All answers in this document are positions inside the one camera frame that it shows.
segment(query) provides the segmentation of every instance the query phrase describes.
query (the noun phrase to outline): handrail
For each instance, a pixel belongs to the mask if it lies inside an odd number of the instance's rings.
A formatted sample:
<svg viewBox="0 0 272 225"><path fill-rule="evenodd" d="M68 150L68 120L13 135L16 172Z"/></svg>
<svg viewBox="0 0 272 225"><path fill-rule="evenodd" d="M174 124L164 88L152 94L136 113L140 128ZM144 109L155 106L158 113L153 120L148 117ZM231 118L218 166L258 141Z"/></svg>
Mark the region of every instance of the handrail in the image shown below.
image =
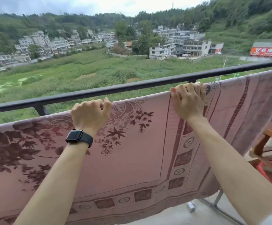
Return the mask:
<svg viewBox="0 0 272 225"><path fill-rule="evenodd" d="M7 103L0 103L0 112L18 110L23 108L34 107L39 115L47 115L48 110L44 105L67 102L71 100L84 99L106 94L114 94L124 91L138 90L143 88L156 87L166 84L180 83L180 82L195 82L197 79L220 76L231 73L244 72L249 70L256 70L261 68L272 67L272 60L263 63L250 63L238 66L231 66L220 69L206 70L201 72L186 73L175 76L162 77L157 79L143 80L138 82L106 86L101 88L92 88L87 90L74 91L69 93L62 93L58 95L45 96L40 98L32 98L26 100L18 100Z"/></svg>

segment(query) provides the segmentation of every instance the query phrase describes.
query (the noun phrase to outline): billboard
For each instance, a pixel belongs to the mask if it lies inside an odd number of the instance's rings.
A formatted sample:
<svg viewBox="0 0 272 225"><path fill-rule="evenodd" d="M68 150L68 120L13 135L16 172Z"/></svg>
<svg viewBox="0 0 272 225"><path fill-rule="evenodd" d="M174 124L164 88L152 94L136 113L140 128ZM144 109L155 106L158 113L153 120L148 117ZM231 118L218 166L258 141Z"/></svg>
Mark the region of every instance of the billboard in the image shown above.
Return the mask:
<svg viewBox="0 0 272 225"><path fill-rule="evenodd" d="M272 47L252 47L250 55L272 57Z"/></svg>

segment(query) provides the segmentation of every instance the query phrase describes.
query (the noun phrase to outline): cloud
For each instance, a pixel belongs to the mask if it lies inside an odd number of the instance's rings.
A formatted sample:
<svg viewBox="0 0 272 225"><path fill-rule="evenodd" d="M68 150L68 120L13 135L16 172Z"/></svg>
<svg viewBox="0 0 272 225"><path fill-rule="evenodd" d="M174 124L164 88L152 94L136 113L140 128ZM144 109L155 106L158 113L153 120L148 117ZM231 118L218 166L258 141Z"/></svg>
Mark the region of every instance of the cloud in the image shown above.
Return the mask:
<svg viewBox="0 0 272 225"><path fill-rule="evenodd" d="M0 0L0 13L54 14L76 13L94 15L96 13L122 13L135 16L140 11L148 13L167 10L172 7L173 0ZM196 6L207 0L174 0L174 8Z"/></svg>

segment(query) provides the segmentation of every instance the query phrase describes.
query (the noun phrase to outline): pink blanket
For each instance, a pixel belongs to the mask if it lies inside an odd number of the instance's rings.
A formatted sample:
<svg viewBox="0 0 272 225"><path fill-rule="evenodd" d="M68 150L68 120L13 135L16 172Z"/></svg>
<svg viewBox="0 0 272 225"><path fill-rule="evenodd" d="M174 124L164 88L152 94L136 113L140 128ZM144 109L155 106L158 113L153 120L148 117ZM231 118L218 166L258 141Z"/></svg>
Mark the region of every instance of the pink blanket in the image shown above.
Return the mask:
<svg viewBox="0 0 272 225"><path fill-rule="evenodd" d="M271 119L272 70L209 83L206 94L205 117L243 155ZM15 221L71 129L69 112L0 125L0 225ZM169 92L118 101L85 156L67 222L128 223L219 188Z"/></svg>

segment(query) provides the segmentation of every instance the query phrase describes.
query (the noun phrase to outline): crop field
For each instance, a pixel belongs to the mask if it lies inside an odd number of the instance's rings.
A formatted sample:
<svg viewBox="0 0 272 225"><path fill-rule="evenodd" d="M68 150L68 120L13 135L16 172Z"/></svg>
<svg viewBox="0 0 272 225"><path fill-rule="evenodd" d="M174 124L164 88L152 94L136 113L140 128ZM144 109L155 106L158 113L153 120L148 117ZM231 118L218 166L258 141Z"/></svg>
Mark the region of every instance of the crop field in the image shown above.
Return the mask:
<svg viewBox="0 0 272 225"><path fill-rule="evenodd" d="M177 58L160 61L146 60L145 57L138 56L114 57L106 54L105 49L87 51L0 72L0 103L222 68L223 59L224 56L219 55L191 63ZM245 63L248 62L228 58L226 67ZM243 72L239 76L260 71L262 70ZM231 77L234 77L234 74L224 75L222 79ZM212 77L200 81L215 80L216 77ZM167 91L172 86L165 85L106 96L110 101L117 101ZM57 113L69 110L76 102L82 101L56 103L48 105L47 108L51 113ZM37 116L33 108L2 112L0 124Z"/></svg>

